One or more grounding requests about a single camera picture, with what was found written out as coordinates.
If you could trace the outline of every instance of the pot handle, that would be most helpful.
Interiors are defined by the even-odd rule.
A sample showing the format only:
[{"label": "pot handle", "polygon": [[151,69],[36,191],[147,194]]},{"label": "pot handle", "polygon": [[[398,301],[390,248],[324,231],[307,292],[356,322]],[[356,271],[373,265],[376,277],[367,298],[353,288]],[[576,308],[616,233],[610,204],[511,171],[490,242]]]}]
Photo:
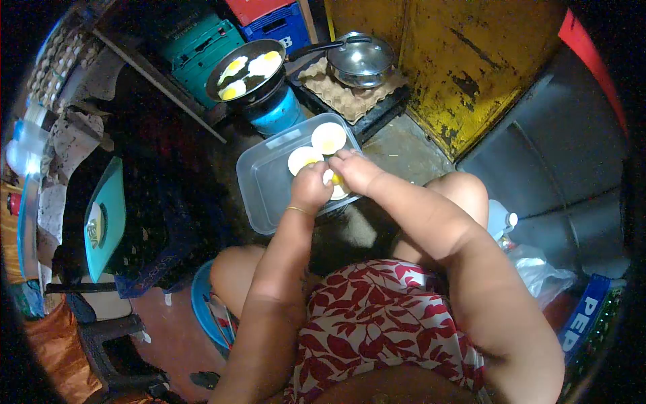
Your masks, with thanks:
[{"label": "pot handle", "polygon": [[325,43],[317,43],[316,45],[308,45],[306,47],[296,49],[294,52],[291,53],[291,55],[287,55],[287,57],[285,58],[285,61],[294,61],[298,58],[305,56],[306,54],[310,54],[318,50],[338,48],[343,44],[345,44],[345,41],[325,42]]},{"label": "pot handle", "polygon": [[367,35],[351,36],[346,39],[346,43],[372,42],[372,37]]}]

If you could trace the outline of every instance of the frying pan handle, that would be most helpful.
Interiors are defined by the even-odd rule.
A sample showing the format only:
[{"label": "frying pan handle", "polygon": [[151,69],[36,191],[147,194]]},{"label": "frying pan handle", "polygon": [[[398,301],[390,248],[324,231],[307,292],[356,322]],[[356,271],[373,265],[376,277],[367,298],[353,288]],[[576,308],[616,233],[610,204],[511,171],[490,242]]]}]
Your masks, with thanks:
[{"label": "frying pan handle", "polygon": [[285,61],[294,61],[298,58],[301,58],[305,56],[306,54],[310,54],[312,52],[316,52],[318,50],[326,50],[326,49],[331,49],[331,48],[338,48],[345,44],[345,41],[336,41],[336,42],[325,42],[325,43],[317,43],[316,45],[309,45],[306,47],[302,47],[300,49],[296,49],[294,52],[291,53],[291,55],[288,55],[285,58]]}]

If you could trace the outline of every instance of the frying pan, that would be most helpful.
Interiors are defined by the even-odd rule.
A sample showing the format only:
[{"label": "frying pan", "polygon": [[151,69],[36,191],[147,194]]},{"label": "frying pan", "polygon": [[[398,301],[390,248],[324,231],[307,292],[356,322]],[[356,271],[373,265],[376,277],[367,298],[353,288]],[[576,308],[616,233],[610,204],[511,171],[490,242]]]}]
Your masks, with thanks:
[{"label": "frying pan", "polygon": [[392,71],[393,49],[377,38],[350,32],[337,41],[310,45],[287,57],[294,61],[306,54],[325,50],[330,72],[341,83],[360,89],[383,84]]},{"label": "frying pan", "polygon": [[[271,93],[281,84],[281,82],[283,82],[285,77],[285,68],[282,66],[282,62],[281,67],[269,78],[265,79],[264,76],[245,76],[249,74],[250,61],[262,54],[271,52],[272,50],[275,50],[280,54],[282,62],[285,61],[285,47],[275,39],[257,39],[256,41],[248,42],[241,47],[232,50],[211,72],[211,75],[206,81],[207,95],[214,101],[232,103],[233,105],[249,105],[265,98],[265,96]],[[222,73],[224,73],[224,70],[226,70],[232,61],[240,56],[246,56],[248,58],[245,66],[235,75],[225,78],[222,84],[218,85],[218,80]],[[231,98],[230,100],[221,99],[218,92],[236,80],[244,81],[245,86],[247,87],[247,92],[241,96]]]}]

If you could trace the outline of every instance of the black plastic chair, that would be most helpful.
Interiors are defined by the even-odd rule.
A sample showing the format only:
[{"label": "black plastic chair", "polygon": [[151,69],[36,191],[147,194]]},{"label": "black plastic chair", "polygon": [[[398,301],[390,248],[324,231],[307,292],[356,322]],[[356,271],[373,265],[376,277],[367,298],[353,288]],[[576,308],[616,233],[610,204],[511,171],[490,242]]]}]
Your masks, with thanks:
[{"label": "black plastic chair", "polygon": [[93,394],[86,403],[102,403],[132,391],[155,392],[153,396],[165,392],[164,383],[169,381],[163,371],[146,375],[125,375],[120,373],[110,361],[104,342],[118,339],[145,329],[136,314],[117,319],[78,324],[79,337],[93,373],[103,388]]}]

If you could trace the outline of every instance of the red floral skirt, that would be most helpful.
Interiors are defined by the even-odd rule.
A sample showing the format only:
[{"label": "red floral skirt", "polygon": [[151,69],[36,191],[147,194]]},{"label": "red floral skirt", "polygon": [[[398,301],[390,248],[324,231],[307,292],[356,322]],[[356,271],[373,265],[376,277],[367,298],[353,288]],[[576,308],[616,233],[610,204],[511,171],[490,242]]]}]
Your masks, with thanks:
[{"label": "red floral skirt", "polygon": [[326,277],[298,335],[286,403],[310,403],[351,376],[397,365],[434,370],[479,392],[483,357],[453,322],[444,283],[419,265],[371,260]]}]

